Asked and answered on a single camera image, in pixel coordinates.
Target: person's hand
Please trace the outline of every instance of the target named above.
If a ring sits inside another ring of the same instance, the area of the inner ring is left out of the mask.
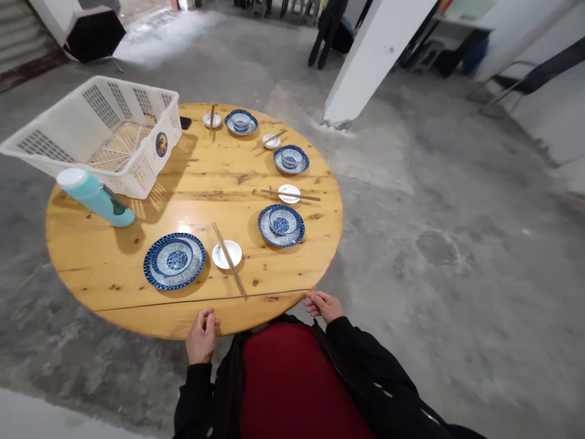
[[[217,324],[218,321],[213,315],[213,308],[205,308],[199,311],[185,341],[190,365],[211,363],[211,357],[215,349],[215,327]]]
[[[339,299],[323,291],[312,291],[308,293],[305,306],[310,315],[313,317],[322,316],[327,324],[330,324],[337,317],[343,316],[343,309],[341,309]]]

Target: red sweater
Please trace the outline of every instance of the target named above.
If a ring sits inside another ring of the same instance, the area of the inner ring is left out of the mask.
[[[244,366],[242,439],[374,438],[310,326],[276,323],[255,334]]]

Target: wooden tabletop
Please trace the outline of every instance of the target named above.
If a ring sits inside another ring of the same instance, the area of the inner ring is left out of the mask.
[[[223,123],[236,109],[219,104],[222,124],[213,135],[202,122],[211,104],[179,106],[193,120],[173,148],[145,200],[127,199],[136,213],[129,227],[117,229],[55,186],[46,217],[47,246],[63,283],[85,306],[112,323],[145,335],[184,339],[197,312],[213,307],[220,335],[250,329],[297,304],[325,274],[341,238],[343,208],[339,187],[327,162],[307,139],[270,116],[248,110],[259,129],[237,137]],[[290,176],[274,165],[272,151],[252,150],[264,134],[288,129],[282,144],[298,145],[310,159],[304,173]],[[291,204],[305,221],[301,243],[278,248],[258,230],[258,215],[277,195],[260,189],[293,184],[321,201]],[[238,273],[247,296],[240,295],[229,270],[219,269],[210,252],[218,243],[212,222],[224,239],[243,250]],[[164,235],[186,232],[207,252],[203,271],[175,291],[153,287],[143,272],[144,256]]]

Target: wooden chopsticks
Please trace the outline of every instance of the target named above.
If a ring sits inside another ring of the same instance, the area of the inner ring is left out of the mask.
[[[295,197],[295,198],[309,199],[309,200],[313,200],[313,201],[321,201],[321,198],[311,197],[311,196],[308,196],[308,195],[297,195],[297,194],[291,194],[291,193],[288,193],[288,192],[270,191],[268,189],[260,189],[260,191],[262,191],[262,192],[268,192],[268,193],[273,193],[273,194],[277,194],[277,195],[292,196],[292,197]]]
[[[213,132],[213,121],[215,120],[215,104],[211,105],[211,119],[209,120],[209,135]]]
[[[216,236],[218,237],[219,245],[221,249],[224,251],[225,258],[227,259],[227,263],[230,265],[230,269],[232,270],[233,278],[236,280],[236,285],[238,286],[239,293],[243,296],[246,295],[246,290],[244,289],[244,284],[242,280],[239,278],[239,274],[236,271],[236,268],[233,266],[232,257],[230,253],[227,251],[227,247],[224,243],[224,238],[221,236],[221,232],[219,231],[218,225],[215,223],[211,224],[213,226],[213,230],[215,231]]]
[[[286,134],[288,130],[282,130],[281,132],[279,132],[277,135],[273,135],[270,139],[266,140],[266,141],[262,141],[259,144],[257,144],[256,146],[254,146],[252,148],[252,150],[256,149],[256,148],[260,148],[261,146],[265,146],[266,143],[271,142],[272,140],[276,139],[277,137],[282,136],[283,134]]]

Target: white plastic basket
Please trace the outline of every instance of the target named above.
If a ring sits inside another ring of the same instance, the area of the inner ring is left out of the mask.
[[[53,177],[83,168],[115,193],[144,199],[181,135],[177,92],[94,76],[3,142],[0,152]]]

